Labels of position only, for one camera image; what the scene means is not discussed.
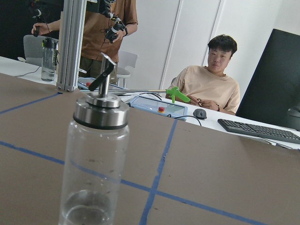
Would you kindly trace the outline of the glass sauce bottle steel spout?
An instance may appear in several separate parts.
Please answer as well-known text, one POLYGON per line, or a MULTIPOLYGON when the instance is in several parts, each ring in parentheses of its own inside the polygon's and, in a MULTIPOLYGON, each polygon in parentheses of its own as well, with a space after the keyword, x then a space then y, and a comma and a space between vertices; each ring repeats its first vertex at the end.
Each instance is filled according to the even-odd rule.
POLYGON ((111 225, 129 141, 129 107, 108 93, 113 60, 77 99, 67 133, 59 224, 111 225))

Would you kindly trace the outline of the teach pendant tablet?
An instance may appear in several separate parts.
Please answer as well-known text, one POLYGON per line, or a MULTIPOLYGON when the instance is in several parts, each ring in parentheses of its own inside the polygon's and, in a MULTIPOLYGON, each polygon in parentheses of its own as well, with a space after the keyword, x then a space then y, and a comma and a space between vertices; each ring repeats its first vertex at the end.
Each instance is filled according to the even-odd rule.
POLYGON ((171 117, 179 120, 186 120, 188 115, 188 108, 186 106, 149 98, 143 96, 136 96, 128 102, 128 105, 140 110, 171 117))

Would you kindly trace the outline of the green grabber tool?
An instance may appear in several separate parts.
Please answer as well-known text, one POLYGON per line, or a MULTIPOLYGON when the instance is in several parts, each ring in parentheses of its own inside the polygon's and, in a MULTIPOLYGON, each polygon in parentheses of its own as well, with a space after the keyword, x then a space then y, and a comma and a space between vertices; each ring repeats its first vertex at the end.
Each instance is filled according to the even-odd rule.
POLYGON ((119 90, 108 90, 109 93, 166 93, 171 99, 172 103, 175 103, 176 98, 181 99, 183 102, 190 102, 190 98, 179 91, 178 87, 166 90, 131 90, 131 89, 119 89, 119 90))

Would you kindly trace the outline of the black computer mouse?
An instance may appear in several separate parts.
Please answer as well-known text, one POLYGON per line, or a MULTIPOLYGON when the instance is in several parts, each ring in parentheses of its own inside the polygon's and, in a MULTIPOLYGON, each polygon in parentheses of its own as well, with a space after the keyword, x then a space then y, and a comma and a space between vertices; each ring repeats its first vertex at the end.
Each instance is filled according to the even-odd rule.
POLYGON ((200 109, 200 108, 194 110, 193 116, 200 120, 204 120, 207 118, 206 111, 204 109, 200 109))

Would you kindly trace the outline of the white stool chair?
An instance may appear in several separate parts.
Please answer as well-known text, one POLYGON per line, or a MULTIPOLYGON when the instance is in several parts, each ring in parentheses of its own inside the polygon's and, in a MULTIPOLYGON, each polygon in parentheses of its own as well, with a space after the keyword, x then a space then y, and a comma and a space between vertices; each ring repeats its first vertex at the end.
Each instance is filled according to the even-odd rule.
POLYGON ((120 86, 120 81, 122 79, 123 80, 122 87, 125 88, 126 79, 131 76, 131 72, 126 70, 126 67, 135 68, 138 55, 131 52, 122 51, 122 50, 119 50, 118 55, 119 55, 119 62, 117 66, 117 78, 118 78, 117 85, 120 86))

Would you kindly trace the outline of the seated person beige shirt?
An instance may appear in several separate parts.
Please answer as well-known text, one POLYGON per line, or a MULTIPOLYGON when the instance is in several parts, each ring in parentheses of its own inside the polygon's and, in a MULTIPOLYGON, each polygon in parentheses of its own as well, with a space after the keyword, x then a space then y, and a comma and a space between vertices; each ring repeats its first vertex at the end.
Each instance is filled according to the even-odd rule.
POLYGON ((240 105, 240 87, 236 80, 225 74, 236 41, 228 35, 214 37, 208 43, 208 65, 184 68, 170 85, 190 98, 190 104, 235 115, 240 105))

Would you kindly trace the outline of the standing person brown shirt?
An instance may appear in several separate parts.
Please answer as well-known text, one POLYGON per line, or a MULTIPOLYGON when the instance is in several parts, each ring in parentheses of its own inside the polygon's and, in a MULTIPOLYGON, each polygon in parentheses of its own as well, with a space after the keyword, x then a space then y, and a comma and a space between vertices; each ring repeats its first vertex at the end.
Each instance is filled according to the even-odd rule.
POLYGON ((86 11, 79 65, 86 73, 79 72, 80 77, 96 78, 100 74, 103 58, 101 53, 105 53, 118 63, 118 52, 123 38, 137 31, 135 0, 117 0, 111 4, 111 12, 125 25, 124 30, 117 31, 117 37, 112 43, 105 38, 105 30, 113 26, 114 22, 100 13, 86 11))

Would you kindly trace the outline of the clear water bottle black lid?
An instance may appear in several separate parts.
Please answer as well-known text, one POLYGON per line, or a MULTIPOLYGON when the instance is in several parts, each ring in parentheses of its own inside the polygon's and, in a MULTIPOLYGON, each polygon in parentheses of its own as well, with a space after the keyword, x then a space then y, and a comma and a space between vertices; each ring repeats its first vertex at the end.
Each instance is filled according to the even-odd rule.
POLYGON ((46 82, 54 81, 56 58, 57 58, 57 41, 53 38, 46 37, 42 41, 42 70, 41 79, 46 82))

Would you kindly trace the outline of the black computer monitor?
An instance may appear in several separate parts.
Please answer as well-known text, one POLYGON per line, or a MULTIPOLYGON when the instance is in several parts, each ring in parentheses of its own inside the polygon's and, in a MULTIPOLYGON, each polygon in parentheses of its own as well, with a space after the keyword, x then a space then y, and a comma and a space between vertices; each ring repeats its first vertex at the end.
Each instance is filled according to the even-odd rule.
POLYGON ((236 115, 300 129, 299 35, 272 30, 236 115))

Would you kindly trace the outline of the black keyboard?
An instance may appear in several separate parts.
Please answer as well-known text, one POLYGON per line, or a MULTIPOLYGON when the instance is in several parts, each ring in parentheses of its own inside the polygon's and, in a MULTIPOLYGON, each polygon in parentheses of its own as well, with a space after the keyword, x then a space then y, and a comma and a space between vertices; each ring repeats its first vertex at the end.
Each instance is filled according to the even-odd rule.
POLYGON ((300 137, 290 131, 225 119, 218 119, 217 121, 228 132, 257 136, 289 143, 300 143, 300 137))

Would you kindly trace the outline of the grey office chair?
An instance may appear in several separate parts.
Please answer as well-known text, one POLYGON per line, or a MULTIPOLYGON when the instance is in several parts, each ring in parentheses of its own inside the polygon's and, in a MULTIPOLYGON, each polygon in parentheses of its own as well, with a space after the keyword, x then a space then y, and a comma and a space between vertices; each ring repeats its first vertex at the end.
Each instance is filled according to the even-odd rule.
POLYGON ((25 35, 23 37, 24 55, 27 63, 42 66, 42 41, 45 39, 45 36, 25 35))

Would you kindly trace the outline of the aluminium frame post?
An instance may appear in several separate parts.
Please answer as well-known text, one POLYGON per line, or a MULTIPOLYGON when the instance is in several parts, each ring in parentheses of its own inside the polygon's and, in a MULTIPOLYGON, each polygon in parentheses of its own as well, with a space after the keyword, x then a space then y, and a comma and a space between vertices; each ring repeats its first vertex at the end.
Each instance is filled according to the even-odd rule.
POLYGON ((83 29, 85 0, 66 0, 60 18, 59 64, 56 86, 73 92, 77 88, 83 29))

